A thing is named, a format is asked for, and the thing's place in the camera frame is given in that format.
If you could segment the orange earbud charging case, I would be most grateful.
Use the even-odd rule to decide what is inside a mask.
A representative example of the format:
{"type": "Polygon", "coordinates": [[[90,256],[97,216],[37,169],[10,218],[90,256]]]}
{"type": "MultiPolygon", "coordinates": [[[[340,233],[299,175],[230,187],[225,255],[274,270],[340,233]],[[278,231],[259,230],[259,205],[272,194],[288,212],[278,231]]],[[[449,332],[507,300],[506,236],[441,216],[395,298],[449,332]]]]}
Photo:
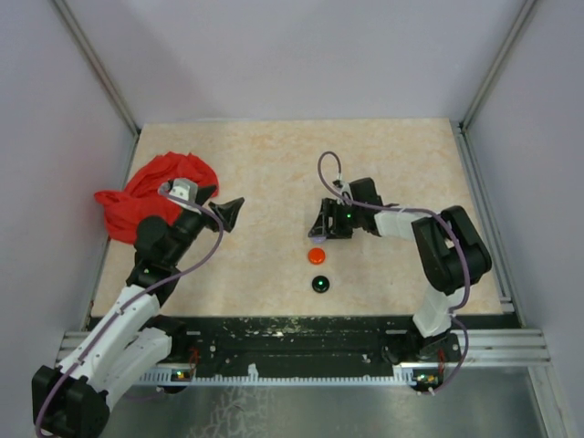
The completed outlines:
{"type": "Polygon", "coordinates": [[[313,265],[321,265],[326,260],[326,253],[322,248],[313,247],[308,251],[308,261],[313,265]]]}

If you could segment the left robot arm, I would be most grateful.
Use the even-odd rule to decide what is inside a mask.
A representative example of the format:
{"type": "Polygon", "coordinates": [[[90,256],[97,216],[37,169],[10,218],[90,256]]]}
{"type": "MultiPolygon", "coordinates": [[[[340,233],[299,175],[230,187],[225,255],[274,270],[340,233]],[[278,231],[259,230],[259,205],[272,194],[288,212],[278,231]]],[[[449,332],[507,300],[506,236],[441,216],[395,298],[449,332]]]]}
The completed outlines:
{"type": "Polygon", "coordinates": [[[184,178],[160,186],[160,197],[182,211],[172,224],[159,215],[139,222],[134,266],[115,303],[58,365],[42,366],[33,376],[37,436],[100,436],[116,404],[147,370],[188,355],[184,324],[160,310],[180,278],[213,256],[208,252],[184,271],[178,267],[202,230],[222,238],[235,228],[244,198],[213,203],[215,190],[184,178]]]}

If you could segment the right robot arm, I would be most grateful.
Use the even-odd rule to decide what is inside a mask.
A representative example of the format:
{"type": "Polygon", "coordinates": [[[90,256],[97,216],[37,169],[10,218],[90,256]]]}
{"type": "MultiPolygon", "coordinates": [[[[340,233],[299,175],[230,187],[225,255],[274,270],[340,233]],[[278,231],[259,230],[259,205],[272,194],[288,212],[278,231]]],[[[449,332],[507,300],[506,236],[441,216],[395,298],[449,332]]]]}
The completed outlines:
{"type": "Polygon", "coordinates": [[[438,336],[451,328],[455,311],[470,297],[471,286],[492,268],[490,253],[467,211],[455,205],[436,214],[385,204],[371,178],[336,180],[333,192],[334,197],[321,200],[308,231],[311,240],[350,239],[354,230],[361,229],[416,244],[429,286],[412,317],[414,333],[407,347],[415,359],[431,359],[440,349],[438,336]]]}

